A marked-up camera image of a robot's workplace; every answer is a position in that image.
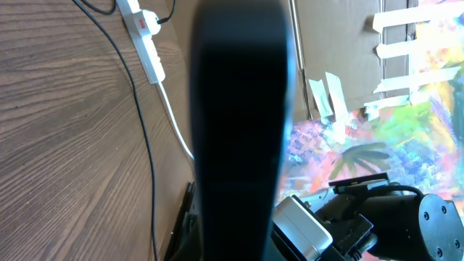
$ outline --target white power strip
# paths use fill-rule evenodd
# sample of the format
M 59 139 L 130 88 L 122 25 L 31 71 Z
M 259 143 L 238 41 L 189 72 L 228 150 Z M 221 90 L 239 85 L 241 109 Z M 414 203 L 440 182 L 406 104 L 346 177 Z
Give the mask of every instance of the white power strip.
M 161 30 L 161 25 L 157 22 L 158 16 L 152 11 L 140 9 L 137 0 L 116 0 L 116 2 L 148 81 L 151 84 L 161 83 L 166 74 L 152 40 L 152 36 Z

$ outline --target wooden table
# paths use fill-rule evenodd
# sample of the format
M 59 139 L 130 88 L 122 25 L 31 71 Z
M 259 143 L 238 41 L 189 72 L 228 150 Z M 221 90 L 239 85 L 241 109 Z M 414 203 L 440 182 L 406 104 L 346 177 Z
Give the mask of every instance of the wooden table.
M 110 9 L 112 1 L 92 2 Z M 163 0 L 139 2 L 160 17 L 169 13 Z M 138 88 L 155 158 L 162 257 L 193 165 L 119 11 L 91 13 L 120 47 Z M 154 42 L 190 141 L 186 67 L 170 22 Z M 147 260 L 151 209 L 152 177 L 131 83 L 108 40 L 71 1 L 2 0 L 0 260 Z

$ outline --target masking tape strip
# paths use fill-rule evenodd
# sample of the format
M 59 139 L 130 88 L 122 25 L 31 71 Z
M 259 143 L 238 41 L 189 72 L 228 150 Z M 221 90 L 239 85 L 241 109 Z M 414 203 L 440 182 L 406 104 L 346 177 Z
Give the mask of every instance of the masking tape strip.
M 368 120 L 374 120 L 379 116 L 378 111 L 386 107 L 395 107 L 410 104 L 409 95 L 395 96 L 392 98 L 381 99 L 364 103 L 365 113 L 368 115 Z
M 412 91 L 409 95 L 409 100 L 413 106 L 428 102 L 430 100 L 430 94 L 426 91 Z
M 340 144 L 345 144 L 345 141 L 347 140 L 347 133 L 345 132 L 345 128 L 346 128 L 345 119 L 337 120 L 336 122 L 332 123 L 332 128 L 333 128 L 332 138 Z
M 411 86 L 423 86 L 430 83 L 439 83 L 446 80 L 452 80 L 459 69 L 460 67 L 457 66 L 447 69 L 433 70 L 430 72 L 422 72 L 413 75 L 384 79 L 379 83 L 377 89 L 375 89 L 373 93 L 409 88 Z
M 347 104 L 341 89 L 340 78 L 329 72 L 326 72 L 328 92 L 332 98 L 333 109 L 335 110 L 336 120 L 343 119 L 348 115 Z
M 378 58 L 387 59 L 402 55 L 439 50 L 443 48 L 460 46 L 460 41 L 456 38 L 438 38 L 436 40 L 414 40 L 403 41 L 392 44 L 379 44 L 376 47 Z
M 328 97 L 326 93 L 326 88 L 322 80 L 308 80 L 311 86 L 312 95 L 318 106 L 319 114 L 321 118 L 331 116 L 334 113 L 332 112 L 331 105 L 328 103 Z
M 459 17 L 463 12 L 464 2 L 461 1 L 382 12 L 374 15 L 372 28 L 382 33 L 385 27 Z

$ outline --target colorful painting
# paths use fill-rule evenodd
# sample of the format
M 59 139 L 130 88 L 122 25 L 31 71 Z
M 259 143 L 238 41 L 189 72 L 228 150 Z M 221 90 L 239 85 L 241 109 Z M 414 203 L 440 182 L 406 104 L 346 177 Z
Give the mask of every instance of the colorful painting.
M 420 0 L 420 5 L 441 4 Z M 464 39 L 464 15 L 417 26 L 419 39 L 444 34 Z M 462 46 L 414 56 L 416 72 L 464 65 Z M 312 120 L 294 125 L 283 164 L 279 199 L 307 196 L 329 181 L 387 172 L 393 181 L 425 194 L 452 199 L 464 217 L 464 67 L 454 80 L 418 86 L 426 102 L 382 109 L 367 121 L 363 111 L 334 124 Z

